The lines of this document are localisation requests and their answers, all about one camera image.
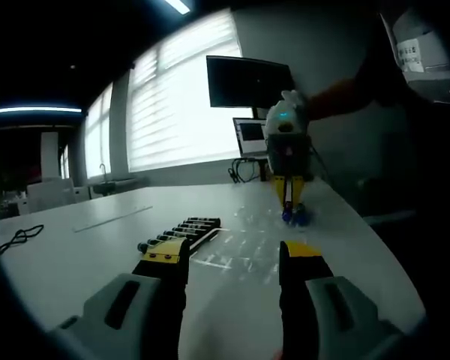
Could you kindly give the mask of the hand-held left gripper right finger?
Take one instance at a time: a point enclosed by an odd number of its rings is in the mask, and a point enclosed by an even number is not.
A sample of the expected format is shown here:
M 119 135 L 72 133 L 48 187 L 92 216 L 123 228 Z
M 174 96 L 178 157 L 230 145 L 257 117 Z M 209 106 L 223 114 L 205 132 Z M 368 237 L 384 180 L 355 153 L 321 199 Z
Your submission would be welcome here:
M 375 303 L 322 254 L 297 241 L 280 243 L 282 359 L 388 359 L 401 331 L 381 320 Z

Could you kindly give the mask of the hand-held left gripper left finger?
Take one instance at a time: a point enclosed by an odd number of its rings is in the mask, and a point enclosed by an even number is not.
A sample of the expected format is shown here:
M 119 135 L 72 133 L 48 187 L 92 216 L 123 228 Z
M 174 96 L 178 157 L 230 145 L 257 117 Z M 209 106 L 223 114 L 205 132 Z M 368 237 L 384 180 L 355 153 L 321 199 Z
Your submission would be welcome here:
M 53 330 L 75 359 L 177 359 L 186 305 L 186 238 L 139 244 L 142 258 Z

